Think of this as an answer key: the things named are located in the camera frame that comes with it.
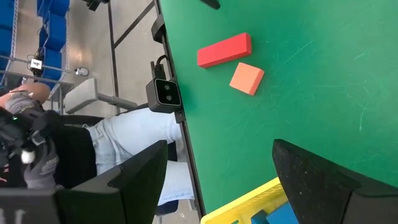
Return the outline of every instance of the yellow tray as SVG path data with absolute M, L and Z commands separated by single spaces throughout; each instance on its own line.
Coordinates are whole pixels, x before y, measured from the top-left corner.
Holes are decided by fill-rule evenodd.
M 275 178 L 214 212 L 205 215 L 200 220 L 200 223 L 231 224 L 239 221 L 239 224 L 250 224 L 251 217 L 260 210 L 264 210 L 267 214 L 270 214 L 286 202 L 287 197 L 279 182 L 279 178 Z

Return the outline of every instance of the black cable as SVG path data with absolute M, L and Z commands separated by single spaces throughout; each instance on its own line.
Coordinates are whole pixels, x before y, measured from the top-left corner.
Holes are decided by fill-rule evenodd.
M 166 55 L 160 56 L 160 57 L 157 59 L 157 61 L 156 61 L 156 65 L 157 65 L 157 66 L 160 65 L 160 61 L 162 61 L 162 60 L 165 59 L 165 58 L 166 58 L 166 60 L 169 60 L 169 59 L 167 58 Z

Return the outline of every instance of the light blue jeans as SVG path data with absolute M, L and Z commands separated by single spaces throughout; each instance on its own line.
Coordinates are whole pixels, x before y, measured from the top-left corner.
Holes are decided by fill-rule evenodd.
M 171 143 L 181 138 L 174 114 L 155 113 L 148 108 L 105 118 L 87 130 L 93 139 L 98 175 L 159 140 Z M 188 164 L 168 161 L 158 205 L 181 199 L 193 199 Z

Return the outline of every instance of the blue bin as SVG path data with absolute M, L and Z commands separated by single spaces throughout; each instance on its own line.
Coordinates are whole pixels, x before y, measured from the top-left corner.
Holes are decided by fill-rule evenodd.
M 12 30 L 14 23 L 14 3 L 8 0 L 0 0 L 0 28 Z
M 44 46 L 60 51 L 67 42 L 67 21 L 64 17 L 49 13 L 49 22 L 46 27 L 47 40 Z
M 10 56 L 11 54 L 11 43 L 12 43 L 12 32 L 6 29 L 0 29 L 0 55 Z M 0 58 L 0 70 L 5 70 L 8 64 L 8 60 Z
M 47 35 L 47 32 L 45 31 L 45 27 L 42 27 L 39 32 L 39 48 L 44 47 L 45 41 L 47 40 L 49 36 Z
M 61 68 L 62 67 L 62 54 L 60 52 L 44 48 L 44 61 L 43 64 L 47 66 L 52 66 L 56 68 Z M 59 80 L 61 78 L 62 73 L 60 71 L 56 71 L 53 69 L 49 68 L 44 68 L 43 69 L 43 78 L 49 78 L 52 80 Z M 50 82 L 42 82 L 50 87 L 52 89 L 55 86 L 55 83 L 50 83 Z
M 49 13 L 51 0 L 37 0 L 37 16 L 46 18 Z
M 65 17 L 69 10 L 69 0 L 52 0 L 50 3 L 49 11 L 52 14 Z

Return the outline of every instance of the blue block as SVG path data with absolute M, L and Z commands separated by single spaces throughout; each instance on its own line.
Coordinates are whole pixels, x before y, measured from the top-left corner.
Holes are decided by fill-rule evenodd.
M 267 213 L 264 210 L 257 212 L 251 217 L 251 224 L 269 224 L 267 221 Z
M 65 17 L 69 10 L 69 0 L 52 0 L 50 3 L 49 11 L 52 14 Z
M 62 67 L 62 54 L 60 52 L 56 52 L 54 50 L 44 48 L 44 65 L 47 66 L 52 66 L 56 68 L 61 68 Z M 43 78 L 49 78 L 52 80 L 59 80 L 61 78 L 62 73 L 60 71 L 52 70 L 49 68 L 44 68 L 43 69 Z M 42 82 L 50 87 L 52 89 L 55 86 L 55 83 L 49 83 L 49 82 Z
M 269 224 L 299 224 L 290 203 L 285 203 L 267 217 Z
M 8 0 L 0 0 L 0 15 L 0 28 L 12 31 L 14 3 Z
M 47 23 L 47 41 L 46 48 L 60 51 L 67 42 L 67 21 L 64 17 L 49 13 L 49 22 Z

